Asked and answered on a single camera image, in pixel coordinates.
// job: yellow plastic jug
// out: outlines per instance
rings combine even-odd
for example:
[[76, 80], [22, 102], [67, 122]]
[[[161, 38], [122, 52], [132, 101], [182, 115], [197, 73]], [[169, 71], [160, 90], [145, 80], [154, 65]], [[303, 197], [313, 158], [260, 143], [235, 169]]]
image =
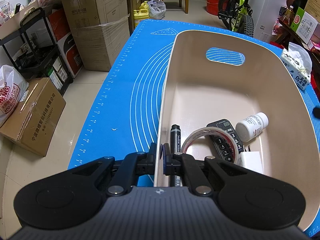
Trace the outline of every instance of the yellow plastic jug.
[[147, 10], [149, 10], [149, 5], [148, 5], [147, 3], [148, 3], [148, 1], [144, 1], [144, 2], [141, 4], [141, 6], [139, 7], [139, 10], [141, 10], [141, 9], [147, 9]]
[[145, 19], [149, 19], [148, 9], [141, 9], [138, 11], [133, 10], [133, 19], [134, 19], [134, 27], [137, 27], [141, 21]]

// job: bicycle tire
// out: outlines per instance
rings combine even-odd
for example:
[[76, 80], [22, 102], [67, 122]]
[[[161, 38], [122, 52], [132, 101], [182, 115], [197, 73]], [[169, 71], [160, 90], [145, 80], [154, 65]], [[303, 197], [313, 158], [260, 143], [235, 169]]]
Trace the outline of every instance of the bicycle tire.
[[253, 37], [253, 30], [254, 25], [252, 17], [249, 15], [242, 15], [237, 33], [242, 33], [249, 37]]
[[[230, 12], [230, 0], [219, 0], [218, 11], [227, 11]], [[222, 20], [225, 27], [230, 30], [230, 25], [227, 20]]]

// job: white appliance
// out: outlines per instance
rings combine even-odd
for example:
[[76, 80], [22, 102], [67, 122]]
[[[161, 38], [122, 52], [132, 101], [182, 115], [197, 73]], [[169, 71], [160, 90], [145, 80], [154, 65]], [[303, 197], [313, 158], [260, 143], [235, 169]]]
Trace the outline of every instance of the white appliance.
[[273, 41], [276, 36], [272, 35], [272, 29], [286, 0], [249, 0], [249, 4], [253, 10], [253, 37], [267, 43]]

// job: red and white box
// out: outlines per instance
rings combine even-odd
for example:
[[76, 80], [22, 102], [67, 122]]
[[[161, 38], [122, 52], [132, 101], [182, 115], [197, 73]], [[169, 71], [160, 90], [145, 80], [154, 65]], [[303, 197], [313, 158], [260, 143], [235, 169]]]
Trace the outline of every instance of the red and white box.
[[48, 18], [60, 53], [66, 62], [72, 77], [75, 78], [83, 67], [83, 63], [71, 34], [63, 8], [50, 14]]

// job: remote control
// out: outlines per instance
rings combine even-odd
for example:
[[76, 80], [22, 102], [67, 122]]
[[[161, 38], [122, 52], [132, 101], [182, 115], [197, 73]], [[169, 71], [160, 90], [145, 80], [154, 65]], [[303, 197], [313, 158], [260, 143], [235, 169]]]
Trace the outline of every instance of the remote control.
[[[233, 128], [233, 126], [227, 119], [221, 119], [219, 121], [209, 123], [207, 127], [209, 126], [218, 127], [218, 128], [221, 128], [222, 130], [225, 130], [235, 140], [235, 143], [238, 146], [239, 153], [244, 151], [244, 146], [242, 141], [237, 135], [236, 130]], [[223, 138], [218, 136], [210, 135], [210, 138], [213, 141], [213, 144], [216, 147], [220, 157], [223, 160], [226, 160], [228, 162], [233, 162], [233, 158], [232, 158], [233, 149], [231, 148], [230, 144], [227, 143]]]

